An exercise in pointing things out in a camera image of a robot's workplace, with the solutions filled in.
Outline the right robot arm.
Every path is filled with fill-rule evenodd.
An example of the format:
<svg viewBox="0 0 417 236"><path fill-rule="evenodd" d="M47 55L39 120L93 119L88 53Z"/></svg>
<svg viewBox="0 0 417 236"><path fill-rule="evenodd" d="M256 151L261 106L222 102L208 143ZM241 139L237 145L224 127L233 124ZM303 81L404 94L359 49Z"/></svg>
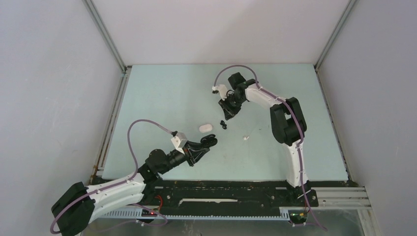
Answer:
<svg viewBox="0 0 417 236"><path fill-rule="evenodd" d="M270 115L270 126L273 137L286 148L288 184L286 199L294 206L302 202L310 208L311 186L307 177L303 144L307 125L299 101L295 97L282 98L263 88L256 78L246 80L240 73L228 78L231 86L215 83L212 92L220 95L225 119L235 117L244 102L252 102L267 109Z"/></svg>

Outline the white oval charging case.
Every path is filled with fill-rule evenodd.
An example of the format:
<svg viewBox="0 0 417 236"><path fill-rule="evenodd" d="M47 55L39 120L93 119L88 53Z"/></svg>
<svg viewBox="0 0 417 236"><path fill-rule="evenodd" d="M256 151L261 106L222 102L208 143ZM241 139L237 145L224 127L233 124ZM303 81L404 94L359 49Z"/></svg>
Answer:
<svg viewBox="0 0 417 236"><path fill-rule="evenodd" d="M211 132L211 131L212 131L212 129L213 129L213 126L212 126L211 124L209 124L209 123L207 123L207 124L203 124L203 125L201 125L201 126L199 127L199 131L200 131L201 133L208 133L208 132Z"/></svg>

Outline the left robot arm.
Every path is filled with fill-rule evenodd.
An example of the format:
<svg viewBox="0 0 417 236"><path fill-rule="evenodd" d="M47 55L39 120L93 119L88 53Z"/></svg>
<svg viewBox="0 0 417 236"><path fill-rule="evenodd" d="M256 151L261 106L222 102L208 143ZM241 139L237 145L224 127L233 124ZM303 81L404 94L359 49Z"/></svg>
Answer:
<svg viewBox="0 0 417 236"><path fill-rule="evenodd" d="M73 184L51 208L54 216L51 233L75 236L92 221L117 208L153 203L153 186L161 174L184 162L194 166L216 144L217 139L208 135L198 143L187 141L181 150L165 153L154 149L141 167L125 177L97 185Z"/></svg>

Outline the black oval charging case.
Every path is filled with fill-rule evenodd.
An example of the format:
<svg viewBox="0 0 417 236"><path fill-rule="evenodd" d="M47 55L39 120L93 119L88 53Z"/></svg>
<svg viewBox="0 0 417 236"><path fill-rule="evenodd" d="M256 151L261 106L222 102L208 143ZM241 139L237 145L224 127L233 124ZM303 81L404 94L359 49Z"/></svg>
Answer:
<svg viewBox="0 0 417 236"><path fill-rule="evenodd" d="M217 144L217 142L218 140L214 134L206 135L200 139L201 145L205 148L213 147Z"/></svg>

